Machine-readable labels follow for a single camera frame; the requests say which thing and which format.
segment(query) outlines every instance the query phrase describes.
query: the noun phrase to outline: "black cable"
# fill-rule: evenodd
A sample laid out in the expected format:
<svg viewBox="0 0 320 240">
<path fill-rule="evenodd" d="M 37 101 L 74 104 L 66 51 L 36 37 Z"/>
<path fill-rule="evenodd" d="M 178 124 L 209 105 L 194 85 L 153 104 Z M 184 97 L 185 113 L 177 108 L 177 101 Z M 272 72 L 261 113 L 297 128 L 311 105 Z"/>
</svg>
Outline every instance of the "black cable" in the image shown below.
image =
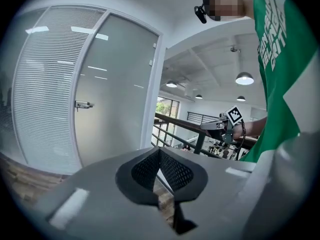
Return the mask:
<svg viewBox="0 0 320 240">
<path fill-rule="evenodd" d="M 245 122 L 244 122 L 243 119 L 241 119 L 241 124 L 242 124 L 243 139 L 242 139 L 241 144 L 240 144 L 240 146 L 239 146 L 239 148 L 238 148 L 238 151 L 237 151 L 237 153 L 236 153 L 236 157 L 235 157 L 235 160 L 236 160 L 236 161 L 238 161 L 238 159 L 239 159 L 239 154 L 240 154 L 242 145 L 244 144 L 244 141 L 245 141 L 245 138 L 246 138 L 246 134 L 247 134 L 246 128 L 245 128 Z"/>
</svg>

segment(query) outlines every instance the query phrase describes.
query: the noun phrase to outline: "window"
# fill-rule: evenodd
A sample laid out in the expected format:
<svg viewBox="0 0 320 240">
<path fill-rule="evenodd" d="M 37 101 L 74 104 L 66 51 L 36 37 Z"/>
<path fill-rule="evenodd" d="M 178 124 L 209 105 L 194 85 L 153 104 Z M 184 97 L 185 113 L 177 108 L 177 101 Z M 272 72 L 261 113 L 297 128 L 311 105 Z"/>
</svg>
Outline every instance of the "window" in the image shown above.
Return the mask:
<svg viewBox="0 0 320 240">
<path fill-rule="evenodd" d="M 179 101 L 158 97 L 156 103 L 155 112 L 165 115 L 171 118 L 177 118 L 179 110 Z M 157 124 L 156 126 L 160 127 L 161 129 L 173 134 L 175 132 L 175 125 L 172 123 L 162 122 L 161 124 Z M 169 146 L 172 143 L 172 137 L 166 134 L 163 131 L 158 130 L 156 127 L 153 127 L 152 130 L 153 134 L 156 135 L 158 138 L 166 142 Z M 154 136 L 151 137 L 152 143 L 154 143 L 158 147 L 163 147 L 164 144 L 156 139 Z"/>
</svg>

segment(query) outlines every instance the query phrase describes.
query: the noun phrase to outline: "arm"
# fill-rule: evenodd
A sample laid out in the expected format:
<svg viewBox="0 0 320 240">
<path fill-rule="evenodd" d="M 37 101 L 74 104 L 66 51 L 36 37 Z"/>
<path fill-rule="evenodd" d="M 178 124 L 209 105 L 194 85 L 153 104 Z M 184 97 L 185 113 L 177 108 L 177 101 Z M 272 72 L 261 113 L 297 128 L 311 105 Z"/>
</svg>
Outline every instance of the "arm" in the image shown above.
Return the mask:
<svg viewBox="0 0 320 240">
<path fill-rule="evenodd" d="M 266 125 L 267 117 L 253 122 L 245 122 L 244 127 L 246 136 L 259 136 Z M 233 128 L 233 139 L 238 139 L 243 135 L 241 124 L 236 125 Z"/>
</svg>

